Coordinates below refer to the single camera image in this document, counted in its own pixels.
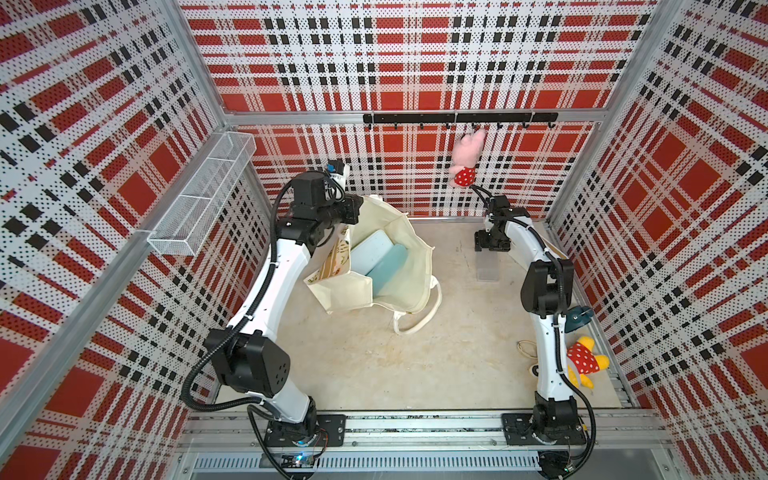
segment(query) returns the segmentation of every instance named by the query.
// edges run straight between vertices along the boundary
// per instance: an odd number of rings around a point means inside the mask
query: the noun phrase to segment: robotic arm
[[[255,404],[258,408],[249,407],[249,410],[255,408],[293,444],[305,446],[316,441],[319,426],[315,402],[293,383],[290,357],[275,341],[288,297],[315,249],[322,245],[325,231],[335,229],[338,223],[358,221],[362,198],[344,194],[348,169],[341,161],[331,161],[325,172],[307,171],[297,175],[278,195],[270,220],[269,265],[262,268],[227,328],[210,331],[204,342],[208,354],[193,367],[182,385],[181,398],[192,409],[215,411]],[[278,220],[277,207],[289,187],[293,188],[294,200],[288,214]],[[512,208],[503,195],[492,196],[486,190],[472,187],[476,193],[480,194],[480,190],[488,195],[480,195],[486,209],[485,229],[475,234],[475,249],[508,251],[528,268],[521,301],[535,327],[539,362],[529,431],[544,445],[569,437],[576,439],[580,436],[581,421],[573,394],[579,395],[588,406],[593,428],[594,414],[589,401],[570,384],[564,370],[564,333],[571,303],[573,263],[560,258],[547,246],[533,228],[525,208]],[[231,386],[246,396],[216,405],[192,399],[189,392],[192,381],[209,361],[222,385]],[[251,422],[267,452],[253,417]],[[576,469],[584,464],[593,447],[594,431]],[[569,471],[568,465],[558,468],[555,476],[561,475],[558,472],[570,474],[575,470]]]
[[[571,464],[570,455],[566,461],[540,457],[539,463],[547,476],[565,478],[588,460],[595,444],[595,418],[589,400],[565,374],[564,334],[578,326],[578,320],[577,325],[566,326],[571,318],[568,307],[574,266],[548,247],[534,229],[525,208],[512,208],[503,195],[492,196],[486,190],[473,187],[485,204],[485,229],[475,233],[475,250],[509,252],[515,261],[528,268],[520,300],[531,314],[538,354],[538,384],[529,426],[531,436],[544,445],[553,445],[561,439],[579,439],[582,429],[574,394],[581,397],[589,412],[592,433],[576,467]]]
[[[307,171],[295,176],[280,192],[270,219],[269,265],[259,272],[242,307],[226,329],[212,329],[204,341],[208,355],[193,368],[193,379],[208,361],[222,385],[245,393],[242,399],[217,405],[201,404],[183,386],[182,399],[195,410],[213,411],[244,403],[259,406],[258,413],[279,424],[296,445],[316,437],[315,402],[290,378],[290,357],[275,342],[280,317],[288,297],[321,243],[325,232],[338,223],[357,223],[362,198],[344,193],[349,167],[330,161],[325,172]],[[277,207],[288,187],[293,202],[285,217],[276,219]]]

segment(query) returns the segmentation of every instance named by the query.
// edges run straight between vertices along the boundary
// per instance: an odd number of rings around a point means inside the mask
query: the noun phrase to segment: yellow plush toy
[[[588,336],[582,336],[568,349],[568,379],[575,386],[594,388],[594,384],[587,375],[605,370],[610,364],[608,357],[595,355],[592,349],[594,349],[594,340]]]

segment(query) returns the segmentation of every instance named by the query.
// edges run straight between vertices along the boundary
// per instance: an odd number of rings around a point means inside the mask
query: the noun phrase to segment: stuffed animal
[[[608,357],[593,354],[593,349],[594,340],[588,336],[582,336],[568,349],[568,379],[575,386],[594,388],[594,384],[587,375],[608,368],[610,363]]]
[[[448,173],[455,175],[448,185],[451,187],[469,187],[475,182],[475,165],[480,160],[482,145],[485,143],[485,130],[482,128],[474,134],[468,134],[453,146],[451,159],[453,165]]]

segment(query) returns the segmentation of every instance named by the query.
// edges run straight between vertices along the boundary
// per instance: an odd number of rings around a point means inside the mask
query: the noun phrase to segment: pink plush toy
[[[482,128],[474,134],[465,135],[453,146],[453,165],[448,173],[455,175],[448,182],[451,187],[469,187],[475,182],[475,165],[480,160],[482,145],[485,143],[485,130]]]

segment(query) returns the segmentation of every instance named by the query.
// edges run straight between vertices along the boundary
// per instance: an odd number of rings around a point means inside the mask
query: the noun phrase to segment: perforated wall panel
[[[0,6],[0,397],[213,129],[166,21],[155,1]],[[259,256],[239,195],[194,263],[145,262],[0,478],[161,476],[180,378]]]
[[[519,124],[479,125],[488,130],[477,183],[503,191],[515,205],[543,218],[591,132],[591,124],[557,123],[554,128]],[[324,167],[328,160],[350,165],[347,190],[378,194],[411,215],[482,215],[479,199],[448,187],[455,138],[467,124],[241,127],[256,137],[253,163],[271,198],[295,174]]]
[[[230,111],[606,105],[656,5],[181,0]]]
[[[697,478],[765,478],[768,6],[688,2],[556,228]]]
[[[266,244],[240,181],[197,257],[150,255],[0,478],[163,478],[188,410],[180,385],[243,303]],[[214,371],[193,384],[213,400]]]

